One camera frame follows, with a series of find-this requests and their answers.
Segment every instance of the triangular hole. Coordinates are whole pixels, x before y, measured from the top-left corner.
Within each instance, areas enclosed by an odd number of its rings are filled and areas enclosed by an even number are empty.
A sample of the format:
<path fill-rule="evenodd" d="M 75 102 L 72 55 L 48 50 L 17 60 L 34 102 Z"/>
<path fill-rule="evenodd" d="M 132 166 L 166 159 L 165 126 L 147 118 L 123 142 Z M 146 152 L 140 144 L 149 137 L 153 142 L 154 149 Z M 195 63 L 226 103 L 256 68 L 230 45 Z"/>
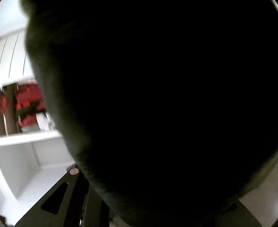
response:
<path fill-rule="evenodd" d="M 41 209 L 52 214 L 58 214 L 67 186 L 68 183 L 61 184 L 59 188 L 41 205 Z"/>

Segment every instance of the pink circle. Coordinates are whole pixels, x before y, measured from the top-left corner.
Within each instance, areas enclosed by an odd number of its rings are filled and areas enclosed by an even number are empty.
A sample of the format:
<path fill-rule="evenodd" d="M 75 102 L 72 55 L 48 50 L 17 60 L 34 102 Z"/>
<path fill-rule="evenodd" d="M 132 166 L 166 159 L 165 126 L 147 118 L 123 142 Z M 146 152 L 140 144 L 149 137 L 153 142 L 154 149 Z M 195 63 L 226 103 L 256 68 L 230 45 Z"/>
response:
<path fill-rule="evenodd" d="M 79 169 L 78 169 L 78 168 L 72 168 L 72 169 L 70 169 L 70 174 L 76 175 L 76 174 L 78 174 L 78 173 L 79 173 Z"/>

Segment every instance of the triangular cutout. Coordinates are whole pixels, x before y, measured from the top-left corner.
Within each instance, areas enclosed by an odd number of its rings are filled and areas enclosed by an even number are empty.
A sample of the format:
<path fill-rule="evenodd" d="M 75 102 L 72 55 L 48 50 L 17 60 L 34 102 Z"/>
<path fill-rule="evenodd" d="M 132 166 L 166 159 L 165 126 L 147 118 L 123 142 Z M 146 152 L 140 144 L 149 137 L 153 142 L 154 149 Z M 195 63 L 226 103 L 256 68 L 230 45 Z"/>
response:
<path fill-rule="evenodd" d="M 67 186 L 68 183 L 61 184 L 59 188 L 41 205 L 41 209 L 52 214 L 58 214 Z"/>

